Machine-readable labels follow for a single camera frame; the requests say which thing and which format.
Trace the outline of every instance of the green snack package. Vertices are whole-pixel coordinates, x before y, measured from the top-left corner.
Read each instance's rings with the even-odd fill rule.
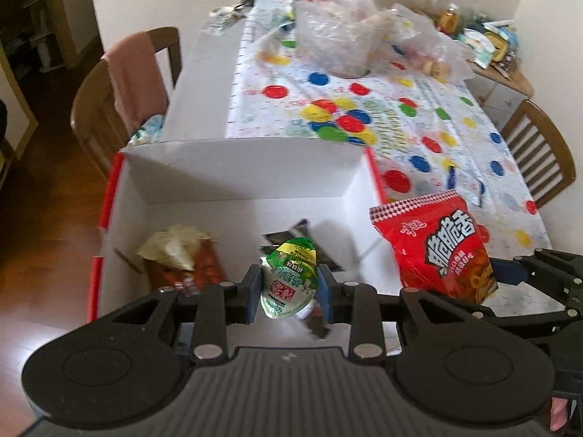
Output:
[[[267,317],[289,317],[316,294],[316,248],[308,237],[292,238],[262,260],[261,305]]]

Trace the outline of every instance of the tablecloth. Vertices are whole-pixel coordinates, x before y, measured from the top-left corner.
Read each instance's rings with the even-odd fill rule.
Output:
[[[257,0],[240,46],[227,137],[306,136],[371,146],[386,201],[445,190],[450,166],[485,184],[482,206],[468,204],[492,257],[550,248],[544,224],[506,142],[465,84],[411,70],[389,41],[358,80],[325,74],[296,52],[292,0]],[[253,44],[274,28],[276,56]]]

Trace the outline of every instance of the red package with yellow top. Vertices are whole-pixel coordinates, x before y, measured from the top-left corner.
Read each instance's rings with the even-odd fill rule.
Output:
[[[370,219],[391,243],[404,287],[473,303],[496,290],[476,222],[454,190],[373,207]]]

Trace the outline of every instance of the cardboard box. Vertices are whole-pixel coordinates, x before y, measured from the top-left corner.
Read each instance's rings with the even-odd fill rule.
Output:
[[[398,294],[390,245],[371,225],[368,209],[382,203],[370,150],[308,138],[168,141],[124,149],[110,175],[100,219],[103,251],[95,258],[90,320],[149,292],[136,255],[150,234],[172,225],[196,227],[216,239],[227,279],[239,282],[258,263],[262,235],[311,223],[313,239],[346,271],[339,281],[370,283]],[[346,346],[349,326],[332,327],[325,344]],[[296,317],[228,327],[235,346],[322,346]]]

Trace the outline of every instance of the dining table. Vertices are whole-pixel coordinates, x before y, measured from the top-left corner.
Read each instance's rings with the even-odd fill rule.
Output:
[[[368,74],[331,75],[298,51],[293,2],[256,0],[222,36],[201,33],[185,57],[162,141],[312,137],[370,147],[385,202],[447,190],[453,167],[485,187],[467,206],[490,257],[551,248],[505,139],[463,81],[414,70],[390,38]],[[265,54],[262,41],[274,32],[280,51]]]

